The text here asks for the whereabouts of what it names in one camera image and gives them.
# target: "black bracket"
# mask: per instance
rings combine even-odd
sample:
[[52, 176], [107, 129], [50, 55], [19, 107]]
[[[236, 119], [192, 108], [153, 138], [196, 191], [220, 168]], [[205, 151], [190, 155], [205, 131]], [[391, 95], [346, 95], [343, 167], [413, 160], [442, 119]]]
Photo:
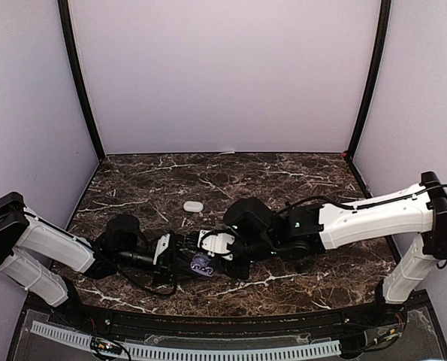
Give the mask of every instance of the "black bracket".
[[[431, 188], [440, 185], [439, 178], [432, 171], [421, 175], [421, 185]], [[447, 259], [447, 192], [443, 188], [429, 190], [430, 202], [427, 204], [433, 210], [433, 228], [422, 233], [424, 254], [430, 254], [437, 259]]]

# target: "black metal post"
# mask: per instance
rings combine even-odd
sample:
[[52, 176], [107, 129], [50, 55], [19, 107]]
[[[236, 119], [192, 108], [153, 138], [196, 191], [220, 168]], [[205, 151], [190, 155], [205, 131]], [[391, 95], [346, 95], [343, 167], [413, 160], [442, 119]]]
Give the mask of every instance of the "black metal post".
[[364, 131], [365, 121], [367, 120], [370, 103], [372, 102], [373, 91], [375, 90], [376, 79], [379, 74], [380, 62], [382, 61], [385, 36], [387, 35], [388, 18], [390, 17], [391, 0], [382, 0], [380, 5], [379, 24], [376, 29], [375, 44], [373, 45], [372, 60], [368, 71], [367, 82], [365, 84], [364, 96], [361, 100], [360, 110], [358, 111], [357, 121], [353, 129], [352, 139], [349, 148], [345, 152], [346, 156], [353, 159], [357, 151], [358, 142]]
[[105, 157], [103, 145], [96, 129], [95, 118], [89, 106], [88, 94], [86, 93], [85, 83], [83, 82], [83, 75], [81, 73], [80, 61], [76, 50], [76, 43], [74, 42], [73, 27], [71, 26], [71, 16], [69, 11], [68, 0], [58, 0], [59, 16], [61, 18], [61, 25], [63, 28], [63, 36], [65, 37], [66, 51], [70, 61], [71, 72], [73, 73], [74, 85], [80, 100], [81, 110], [85, 118], [86, 126], [88, 127], [89, 136], [91, 137], [93, 147], [95, 148], [98, 159], [102, 161]]

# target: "white plastic housing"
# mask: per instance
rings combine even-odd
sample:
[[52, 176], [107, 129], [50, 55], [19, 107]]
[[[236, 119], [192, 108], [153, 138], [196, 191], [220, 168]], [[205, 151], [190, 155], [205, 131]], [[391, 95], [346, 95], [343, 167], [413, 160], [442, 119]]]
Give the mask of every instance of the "white plastic housing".
[[[25, 211], [35, 214], [29, 208], [26, 208]], [[37, 218], [26, 217], [26, 219], [29, 221], [29, 226], [21, 235], [16, 246], [41, 253], [70, 266], [76, 272], [85, 272], [95, 261], [93, 252], [76, 242], [77, 237], [69, 237], [65, 233], [39, 222]], [[89, 245], [85, 238], [78, 239]]]
[[[414, 184], [400, 192], [346, 203], [346, 205], [358, 206], [380, 202], [412, 195], [423, 189], [424, 187]], [[430, 231], [433, 225], [433, 211], [427, 208], [429, 201], [428, 194], [422, 193], [413, 198], [359, 211], [347, 211], [325, 204], [319, 215], [319, 222], [324, 226], [323, 231], [320, 232], [323, 246], [331, 250], [344, 244], [384, 235]]]
[[383, 296], [386, 303], [404, 303], [410, 293], [423, 281], [428, 272], [439, 262], [433, 256], [423, 254], [424, 241], [415, 236], [410, 249], [405, 253], [395, 270], [383, 282]]
[[235, 242], [235, 237], [228, 233], [219, 233], [218, 235], [209, 235], [203, 241], [204, 235], [209, 231], [201, 230], [198, 237], [198, 247], [208, 251], [208, 256], [214, 257], [216, 254], [222, 255], [222, 258], [231, 261], [233, 254], [228, 254], [228, 246]]
[[50, 306], [57, 307], [68, 299], [68, 289], [61, 277], [44, 268], [25, 250], [14, 247], [14, 255], [0, 265], [0, 272], [40, 296]]

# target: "black frame edge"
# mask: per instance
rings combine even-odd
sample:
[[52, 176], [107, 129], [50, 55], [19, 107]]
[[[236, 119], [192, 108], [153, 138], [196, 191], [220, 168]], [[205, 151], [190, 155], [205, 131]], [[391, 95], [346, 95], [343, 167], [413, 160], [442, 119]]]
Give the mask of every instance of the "black frame edge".
[[360, 142], [361, 135], [364, 131], [365, 121], [367, 120], [376, 80], [379, 75], [380, 62], [382, 61], [383, 48], [385, 45], [385, 36], [387, 35], [388, 19], [390, 18], [390, 8], [391, 0], [382, 0], [367, 82], [365, 83], [365, 90], [358, 111], [357, 120], [355, 121], [352, 138], [350, 139], [349, 148], [345, 152], [352, 159], [355, 156], [358, 143]]
[[102, 161], [105, 157], [103, 144], [101, 143], [98, 129], [96, 128], [95, 118], [89, 105], [88, 94], [86, 92], [85, 83], [83, 81], [83, 74], [81, 72], [80, 60], [78, 59], [76, 43], [74, 41], [73, 27], [71, 25], [71, 15], [69, 11], [68, 0], [58, 0], [59, 17], [61, 19], [61, 26], [63, 29], [63, 37], [65, 38], [66, 52], [68, 53], [68, 60], [71, 66], [71, 73], [73, 74], [74, 85], [80, 100], [81, 110], [85, 118], [86, 127], [88, 128], [89, 136], [95, 148], [98, 159]]
[[[364, 179], [362, 178], [359, 170], [355, 166], [352, 158], [346, 154], [344, 157], [344, 160], [346, 161], [346, 164], [349, 166], [350, 171], [353, 174], [353, 177], [357, 181], [358, 186], [361, 189], [361, 192], [364, 194], [365, 198], [372, 198], [372, 193], [370, 192], [370, 189], [368, 188], [368, 185], [365, 183]], [[391, 254], [395, 259], [396, 263], [399, 263], [402, 259], [402, 256], [400, 255], [400, 252], [398, 251], [397, 245], [395, 244], [395, 240], [391, 235], [388, 235], [385, 237], [385, 240], [387, 241], [388, 247], [390, 248]]]

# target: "small white object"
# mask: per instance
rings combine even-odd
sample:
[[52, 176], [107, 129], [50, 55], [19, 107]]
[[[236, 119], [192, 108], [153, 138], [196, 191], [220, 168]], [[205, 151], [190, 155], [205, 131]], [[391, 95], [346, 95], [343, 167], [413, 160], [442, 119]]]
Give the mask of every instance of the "small white object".
[[183, 209], [187, 212], [200, 213], [203, 210], [203, 203], [187, 201], [183, 205]]

